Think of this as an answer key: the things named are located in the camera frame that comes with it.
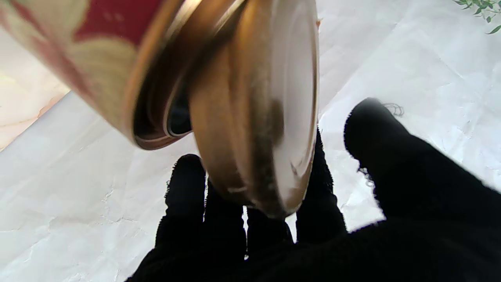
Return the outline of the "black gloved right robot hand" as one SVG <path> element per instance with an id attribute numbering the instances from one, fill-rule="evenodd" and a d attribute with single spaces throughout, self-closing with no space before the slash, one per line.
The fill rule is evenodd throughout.
<path id="1" fill-rule="evenodd" d="M 197 155 L 175 164 L 155 246 L 129 282 L 499 282 L 501 196 L 414 136 L 389 104 L 350 112 L 344 145 L 385 219 L 348 232 L 317 134 L 297 211 L 283 219 L 224 200 Z"/>

